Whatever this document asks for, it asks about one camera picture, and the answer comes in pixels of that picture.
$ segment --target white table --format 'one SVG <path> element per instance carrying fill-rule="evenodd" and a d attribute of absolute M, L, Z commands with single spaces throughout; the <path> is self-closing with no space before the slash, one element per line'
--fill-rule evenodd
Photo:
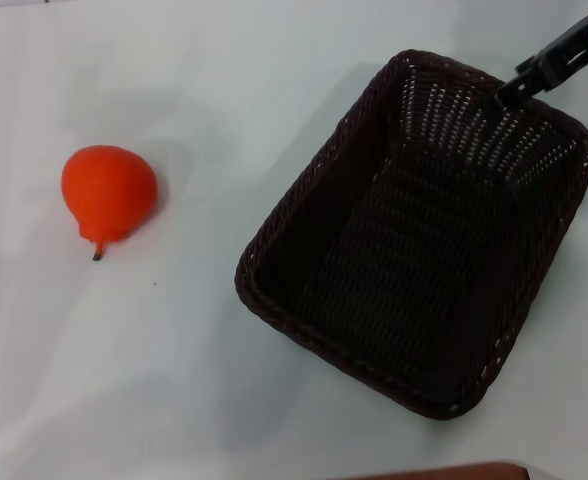
<path fill-rule="evenodd" d="M 483 402 L 414 415 L 276 333 L 236 262 L 374 73 L 508 78 L 570 0 L 79 0 L 0 8 L 0 479 L 309 479 L 496 458 L 588 480 L 588 198 Z M 588 70 L 546 100 L 588 126 Z M 59 191 L 109 143 L 162 212 L 100 263 Z"/>

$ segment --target pear stem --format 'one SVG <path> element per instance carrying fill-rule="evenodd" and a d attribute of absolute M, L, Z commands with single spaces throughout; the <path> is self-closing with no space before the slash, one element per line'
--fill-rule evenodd
<path fill-rule="evenodd" d="M 92 260 L 98 262 L 101 258 L 103 258 L 103 242 L 96 242 L 96 252 L 94 252 Z"/>

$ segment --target dark brown basket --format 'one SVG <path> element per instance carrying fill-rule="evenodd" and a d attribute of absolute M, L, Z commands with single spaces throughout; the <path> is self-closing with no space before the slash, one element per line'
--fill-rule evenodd
<path fill-rule="evenodd" d="M 588 185 L 588 131 L 502 82 L 406 51 L 372 80 L 241 257 L 241 300 L 421 415 L 496 378 Z"/>

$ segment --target basket rim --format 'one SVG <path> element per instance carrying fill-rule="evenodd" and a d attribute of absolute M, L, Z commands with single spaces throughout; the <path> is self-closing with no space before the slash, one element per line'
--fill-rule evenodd
<path fill-rule="evenodd" d="M 374 111 L 377 103 L 381 101 L 392 83 L 405 70 L 416 66 L 433 68 L 440 73 L 446 72 L 447 75 L 464 80 L 473 88 L 483 92 L 489 92 L 503 84 L 501 80 L 481 70 L 435 53 L 405 50 L 395 55 L 371 80 L 363 94 L 339 121 L 330 138 L 274 207 L 245 248 L 238 263 L 234 281 L 239 298 L 253 313 L 297 343 L 309 348 L 313 353 L 375 390 L 400 401 L 406 408 L 416 413 L 435 419 L 450 419 L 464 414 L 481 400 L 489 385 L 498 375 L 500 368 L 492 375 L 486 375 L 477 388 L 467 392 L 466 397 L 461 398 L 454 406 L 430 401 L 429 397 L 412 390 L 402 379 L 387 373 L 367 359 L 359 357 L 357 353 L 328 338 L 304 319 L 281 306 L 261 289 L 255 277 L 265 254 L 283 232 L 293 214 L 324 174 L 340 158 L 343 149 Z M 577 139 L 582 138 L 585 150 L 588 151 L 588 130 L 580 121 L 540 100 L 533 100 L 522 111 L 531 112 L 541 117 L 569 136 Z M 539 265 L 533 269 L 531 278 L 526 281 L 528 294 L 524 295 L 522 304 L 518 306 L 519 315 L 527 315 L 529 304 L 536 296 L 540 280 L 551 265 L 556 250 L 583 199 L 587 184 L 588 172 L 582 180 L 582 188 L 577 188 L 568 201 L 567 211 L 563 215 L 568 221 L 563 222 L 563 225 L 550 234 L 550 248 L 548 254 L 545 255 L 546 258 L 542 259 Z M 504 358 L 509 354 L 517 335 L 518 332 L 512 332 L 510 341 L 503 345 L 502 355 Z"/>

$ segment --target woven pattern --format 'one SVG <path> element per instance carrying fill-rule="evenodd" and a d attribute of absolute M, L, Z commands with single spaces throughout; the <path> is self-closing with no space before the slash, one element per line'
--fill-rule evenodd
<path fill-rule="evenodd" d="M 422 415 L 472 408 L 509 354 L 588 185 L 588 132 L 501 83 L 393 58 L 241 257 L 241 300 Z"/>

